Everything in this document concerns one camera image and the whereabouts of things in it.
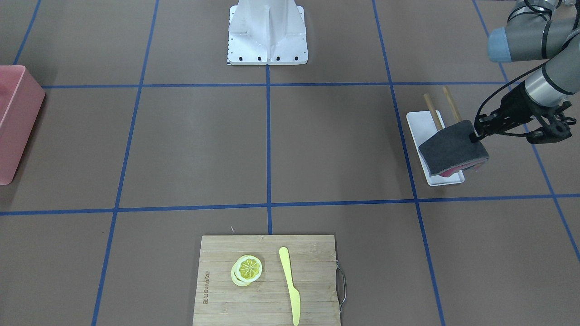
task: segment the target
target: pink bin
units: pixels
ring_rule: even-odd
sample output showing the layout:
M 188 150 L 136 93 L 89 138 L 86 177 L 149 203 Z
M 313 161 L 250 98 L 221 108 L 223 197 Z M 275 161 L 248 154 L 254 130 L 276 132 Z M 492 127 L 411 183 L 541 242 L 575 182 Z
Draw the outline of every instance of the pink bin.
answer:
M 14 179 L 44 95 L 24 66 L 0 66 L 0 185 Z

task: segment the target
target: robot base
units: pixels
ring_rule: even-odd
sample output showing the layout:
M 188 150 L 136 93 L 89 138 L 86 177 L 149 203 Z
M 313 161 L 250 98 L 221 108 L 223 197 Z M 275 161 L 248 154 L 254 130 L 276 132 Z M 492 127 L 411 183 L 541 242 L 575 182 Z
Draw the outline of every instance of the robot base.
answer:
M 228 64 L 263 66 L 308 61 L 304 9 L 294 0 L 240 0 L 230 8 Z

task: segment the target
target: bamboo cutting board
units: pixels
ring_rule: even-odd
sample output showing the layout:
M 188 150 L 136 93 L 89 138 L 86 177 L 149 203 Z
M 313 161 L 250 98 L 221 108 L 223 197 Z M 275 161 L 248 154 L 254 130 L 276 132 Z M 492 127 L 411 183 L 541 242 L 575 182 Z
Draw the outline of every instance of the bamboo cutting board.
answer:
M 334 236 L 203 236 L 193 326 L 292 326 L 280 247 L 290 252 L 300 292 L 299 325 L 340 326 Z M 247 287 L 230 276 L 243 255 L 262 261 L 262 275 Z

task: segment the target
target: yellow plastic knife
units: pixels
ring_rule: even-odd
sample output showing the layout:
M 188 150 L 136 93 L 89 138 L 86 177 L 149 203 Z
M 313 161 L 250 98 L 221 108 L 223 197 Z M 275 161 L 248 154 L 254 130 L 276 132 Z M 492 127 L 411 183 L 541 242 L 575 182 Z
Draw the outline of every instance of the yellow plastic knife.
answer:
M 294 326 L 298 326 L 300 322 L 300 293 L 294 287 L 292 282 L 292 267 L 290 266 L 290 254 L 288 253 L 288 248 L 281 247 L 278 250 L 280 254 L 280 261 L 282 262 L 282 268 L 284 268 L 284 276 L 286 276 L 286 283 L 288 284 L 288 293 L 290 293 L 290 305 L 292 306 L 292 323 Z

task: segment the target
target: wooden skewer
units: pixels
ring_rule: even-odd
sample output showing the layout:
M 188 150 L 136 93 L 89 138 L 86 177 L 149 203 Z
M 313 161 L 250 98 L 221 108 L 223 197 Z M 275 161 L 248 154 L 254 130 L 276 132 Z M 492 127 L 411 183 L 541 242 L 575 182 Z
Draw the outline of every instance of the wooden skewer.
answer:
M 443 86 L 443 93 L 445 93 L 445 97 L 447 97 L 447 102 L 449 102 L 449 105 L 451 106 L 451 111 L 453 111 L 453 117 L 455 118 L 456 122 L 463 121 L 461 115 L 459 114 L 459 110 L 457 109 L 457 105 L 455 104 L 455 100 L 451 96 L 449 87 Z
M 437 131 L 443 129 L 441 125 L 441 121 L 439 120 L 439 116 L 437 115 L 437 111 L 435 111 L 435 107 L 433 106 L 433 102 L 431 101 L 431 97 L 429 94 L 424 94 L 423 97 L 425 98 L 425 103 L 427 103 L 427 107 L 429 108 L 429 112 L 431 112 L 431 117 L 433 118 L 433 122 L 435 122 L 435 126 L 437 127 Z

